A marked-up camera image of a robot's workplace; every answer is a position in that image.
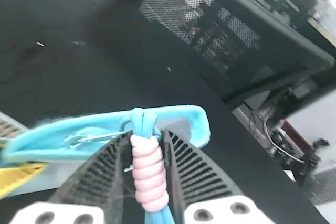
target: light blue fabric strap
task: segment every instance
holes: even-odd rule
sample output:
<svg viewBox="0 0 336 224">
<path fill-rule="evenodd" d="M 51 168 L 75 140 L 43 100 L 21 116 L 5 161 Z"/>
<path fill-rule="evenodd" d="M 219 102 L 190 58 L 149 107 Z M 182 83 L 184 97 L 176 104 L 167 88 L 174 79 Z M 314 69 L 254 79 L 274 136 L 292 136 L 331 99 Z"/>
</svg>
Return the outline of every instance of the light blue fabric strap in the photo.
<svg viewBox="0 0 336 224">
<path fill-rule="evenodd" d="M 155 127 L 157 115 L 141 108 L 135 108 L 131 113 L 133 134 L 145 138 L 151 138 L 158 133 Z M 145 212 L 145 224 L 175 224 L 169 206 L 159 212 Z"/>
</svg>

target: screw hole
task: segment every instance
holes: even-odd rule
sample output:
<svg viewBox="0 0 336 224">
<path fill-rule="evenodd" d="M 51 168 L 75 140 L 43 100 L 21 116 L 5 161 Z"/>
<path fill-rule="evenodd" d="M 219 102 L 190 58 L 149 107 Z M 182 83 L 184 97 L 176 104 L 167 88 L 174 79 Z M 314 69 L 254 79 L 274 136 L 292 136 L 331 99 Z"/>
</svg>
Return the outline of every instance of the screw hole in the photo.
<svg viewBox="0 0 336 224">
<path fill-rule="evenodd" d="M 78 216 L 73 224 L 93 224 L 93 217 L 89 214 Z"/>
<path fill-rule="evenodd" d="M 238 202 L 231 205 L 231 211 L 234 214 L 241 215 L 247 214 L 248 212 L 250 212 L 250 209 L 245 204 Z"/>
<path fill-rule="evenodd" d="M 194 219 L 196 221 L 210 221 L 213 218 L 214 218 L 213 215 L 208 210 L 205 209 L 199 209 L 194 213 Z"/>
<path fill-rule="evenodd" d="M 35 224 L 50 224 L 55 217 L 53 212 L 44 212 L 39 215 L 35 221 Z"/>
</svg>

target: white cable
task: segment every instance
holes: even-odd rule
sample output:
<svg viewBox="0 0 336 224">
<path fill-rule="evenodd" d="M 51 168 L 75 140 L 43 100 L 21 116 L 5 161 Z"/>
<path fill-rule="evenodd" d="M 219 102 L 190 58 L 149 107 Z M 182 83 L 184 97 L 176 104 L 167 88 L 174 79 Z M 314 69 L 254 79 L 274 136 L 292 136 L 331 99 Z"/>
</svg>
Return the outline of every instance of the white cable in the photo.
<svg viewBox="0 0 336 224">
<path fill-rule="evenodd" d="M 269 115 L 265 116 L 265 118 L 263 119 L 263 125 L 264 125 L 264 132 L 268 138 L 268 140 L 271 142 L 271 144 L 276 148 L 278 149 L 279 151 L 283 152 L 284 154 L 286 154 L 287 156 L 289 156 L 290 158 L 292 158 L 293 160 L 301 163 L 301 164 L 304 164 L 305 162 L 297 157 L 294 157 L 293 155 L 289 154 L 288 152 L 286 152 L 284 149 L 282 149 L 280 146 L 278 146 L 276 143 L 273 142 L 271 136 L 269 135 L 268 133 L 268 130 L 267 130 L 267 121 L 269 119 Z"/>
</svg>

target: black table surface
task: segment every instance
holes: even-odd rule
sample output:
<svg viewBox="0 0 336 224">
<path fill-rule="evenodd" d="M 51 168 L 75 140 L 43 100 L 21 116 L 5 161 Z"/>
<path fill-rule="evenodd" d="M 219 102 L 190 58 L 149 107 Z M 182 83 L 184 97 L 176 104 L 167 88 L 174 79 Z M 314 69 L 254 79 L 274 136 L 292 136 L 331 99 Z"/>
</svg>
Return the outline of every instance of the black table surface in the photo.
<svg viewBox="0 0 336 224">
<path fill-rule="evenodd" d="M 184 44 L 129 0 L 0 0 L 0 10 L 0 111 L 34 126 L 135 106 L 200 105 L 212 132 L 204 152 L 269 218 L 326 223 L 189 67 Z M 2 199 L 2 223 L 52 192 Z M 143 211 L 128 204 L 125 223 L 135 223 Z"/>
</svg>

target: yellow fabric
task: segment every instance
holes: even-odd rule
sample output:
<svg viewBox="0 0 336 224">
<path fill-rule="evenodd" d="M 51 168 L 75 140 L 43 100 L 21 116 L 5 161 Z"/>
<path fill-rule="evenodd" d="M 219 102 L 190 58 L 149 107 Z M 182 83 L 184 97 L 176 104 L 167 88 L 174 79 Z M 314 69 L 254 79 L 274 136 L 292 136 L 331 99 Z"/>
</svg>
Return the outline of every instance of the yellow fabric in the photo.
<svg viewBox="0 0 336 224">
<path fill-rule="evenodd" d="M 0 168 L 0 199 L 34 178 L 47 165 L 46 163 L 32 163 L 20 167 Z"/>
</svg>

